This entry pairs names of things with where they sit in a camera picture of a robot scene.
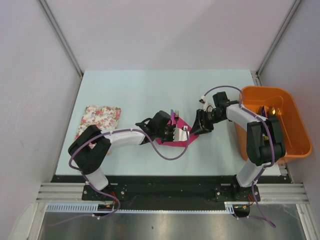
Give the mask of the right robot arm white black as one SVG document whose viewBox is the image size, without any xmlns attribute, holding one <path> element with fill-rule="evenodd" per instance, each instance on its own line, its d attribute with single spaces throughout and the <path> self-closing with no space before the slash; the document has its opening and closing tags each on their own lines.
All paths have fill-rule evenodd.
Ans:
<svg viewBox="0 0 320 240">
<path fill-rule="evenodd" d="M 247 161 L 235 176 L 236 185 L 230 188 L 231 196 L 242 201 L 249 194 L 248 187 L 256 184 L 265 169 L 272 167 L 286 154 L 285 140 L 277 117 L 264 117 L 245 108 L 239 101 L 231 101 L 222 91 L 212 96 L 215 107 L 208 105 L 203 96 L 204 108 L 196 111 L 190 133 L 202 135 L 214 130 L 222 121 L 236 123 L 246 132 Z"/>
</svg>

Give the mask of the pink paper napkin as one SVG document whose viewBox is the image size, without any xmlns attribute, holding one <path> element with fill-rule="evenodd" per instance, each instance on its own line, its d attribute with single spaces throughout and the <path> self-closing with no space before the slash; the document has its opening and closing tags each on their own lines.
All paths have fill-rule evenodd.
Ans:
<svg viewBox="0 0 320 240">
<path fill-rule="evenodd" d="M 187 127 L 187 131 L 189 135 L 189 144 L 191 144 L 198 138 L 197 135 L 190 133 L 191 127 L 182 118 L 179 117 L 178 120 L 175 120 L 175 117 L 172 116 L 170 122 L 167 125 L 172 125 L 172 124 L 175 124 L 177 128 L 180 129 L 180 132 L 179 132 L 180 139 L 177 141 L 162 142 L 160 138 L 156 138 L 155 141 L 157 142 L 158 145 L 185 148 L 187 145 L 187 135 L 186 135 L 186 132 L 183 131 L 183 127 Z"/>
</svg>

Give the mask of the black fork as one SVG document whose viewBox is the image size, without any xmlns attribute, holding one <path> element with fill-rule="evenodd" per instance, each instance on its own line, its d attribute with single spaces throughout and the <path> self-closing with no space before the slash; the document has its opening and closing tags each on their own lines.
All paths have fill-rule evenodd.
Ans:
<svg viewBox="0 0 320 240">
<path fill-rule="evenodd" d="M 174 111 L 174 121 L 175 121 L 175 124 L 178 125 L 178 121 L 179 121 L 179 111 L 178 110 L 175 110 Z"/>
</svg>

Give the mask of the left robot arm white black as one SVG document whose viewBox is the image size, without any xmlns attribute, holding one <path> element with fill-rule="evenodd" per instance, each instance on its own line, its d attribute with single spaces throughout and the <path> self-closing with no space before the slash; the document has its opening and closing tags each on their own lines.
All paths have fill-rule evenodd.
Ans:
<svg viewBox="0 0 320 240">
<path fill-rule="evenodd" d="M 96 125 L 88 126 L 70 145 L 68 153 L 86 181 L 93 185 L 93 194 L 100 200 L 110 196 L 109 181 L 101 169 L 108 152 L 120 147 L 144 145 L 159 139 L 162 143 L 178 139 L 178 128 L 171 116 L 158 111 L 154 117 L 137 122 L 134 127 L 102 134 Z"/>
</svg>

